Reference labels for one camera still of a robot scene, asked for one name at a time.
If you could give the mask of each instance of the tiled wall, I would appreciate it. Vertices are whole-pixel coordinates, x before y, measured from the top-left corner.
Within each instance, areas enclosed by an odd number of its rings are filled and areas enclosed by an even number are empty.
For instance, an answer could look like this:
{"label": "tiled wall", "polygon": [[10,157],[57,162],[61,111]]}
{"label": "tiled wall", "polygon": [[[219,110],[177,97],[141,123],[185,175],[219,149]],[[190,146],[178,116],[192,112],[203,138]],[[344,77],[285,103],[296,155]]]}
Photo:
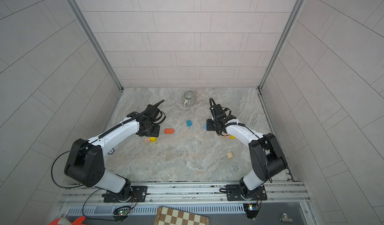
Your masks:
{"label": "tiled wall", "polygon": [[118,94],[65,0],[0,0],[1,224],[50,222],[53,160],[101,133]]}
{"label": "tiled wall", "polygon": [[384,0],[306,0],[262,89],[322,224],[384,222],[383,16]]}
{"label": "tiled wall", "polygon": [[258,86],[296,0],[76,0],[124,87]]}

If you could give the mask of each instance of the orange block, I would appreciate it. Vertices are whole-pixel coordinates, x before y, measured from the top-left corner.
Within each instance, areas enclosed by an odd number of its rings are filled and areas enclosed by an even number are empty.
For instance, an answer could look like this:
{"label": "orange block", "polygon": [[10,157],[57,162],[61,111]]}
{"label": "orange block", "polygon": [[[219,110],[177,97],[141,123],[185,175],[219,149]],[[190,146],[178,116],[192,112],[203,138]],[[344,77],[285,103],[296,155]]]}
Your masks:
{"label": "orange block", "polygon": [[164,134],[173,134],[173,132],[174,132],[173,128],[164,129]]}

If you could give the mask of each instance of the gray marble surface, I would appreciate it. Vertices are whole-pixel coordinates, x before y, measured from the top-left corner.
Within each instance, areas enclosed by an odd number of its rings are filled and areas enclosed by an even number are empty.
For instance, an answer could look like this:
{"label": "gray marble surface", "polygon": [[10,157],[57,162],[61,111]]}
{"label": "gray marble surface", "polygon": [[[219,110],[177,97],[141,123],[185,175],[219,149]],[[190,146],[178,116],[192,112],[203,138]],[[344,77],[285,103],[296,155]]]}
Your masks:
{"label": "gray marble surface", "polygon": [[[188,90],[195,93],[196,103],[184,107],[182,96]],[[147,143],[144,136],[132,135],[104,158],[105,167],[132,181],[239,180],[252,169],[248,146],[203,128],[211,117],[210,97],[230,108],[250,128],[270,132],[255,88],[125,88],[109,126],[162,99],[165,102],[159,109],[167,118],[160,125],[156,142]],[[192,122],[191,127],[187,127],[187,120]],[[175,133],[164,134],[165,128],[174,128]],[[227,158],[230,151],[232,159]]]}

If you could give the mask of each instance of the chessboard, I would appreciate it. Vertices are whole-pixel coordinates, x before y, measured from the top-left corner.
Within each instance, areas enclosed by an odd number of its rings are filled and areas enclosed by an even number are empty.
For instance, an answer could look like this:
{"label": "chessboard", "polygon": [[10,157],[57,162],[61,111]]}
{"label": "chessboard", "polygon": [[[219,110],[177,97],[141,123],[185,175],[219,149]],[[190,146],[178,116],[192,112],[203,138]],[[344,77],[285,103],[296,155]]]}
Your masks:
{"label": "chessboard", "polygon": [[159,207],[154,225],[209,225],[209,218],[172,208]]}

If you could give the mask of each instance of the small cube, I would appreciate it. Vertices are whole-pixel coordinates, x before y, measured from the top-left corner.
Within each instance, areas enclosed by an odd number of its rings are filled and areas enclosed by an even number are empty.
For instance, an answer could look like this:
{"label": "small cube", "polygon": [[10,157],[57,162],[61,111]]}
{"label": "small cube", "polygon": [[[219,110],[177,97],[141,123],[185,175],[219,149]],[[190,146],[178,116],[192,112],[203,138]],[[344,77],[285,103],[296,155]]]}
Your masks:
{"label": "small cube", "polygon": [[173,128],[164,129],[164,134],[173,134],[173,132],[174,132]]}

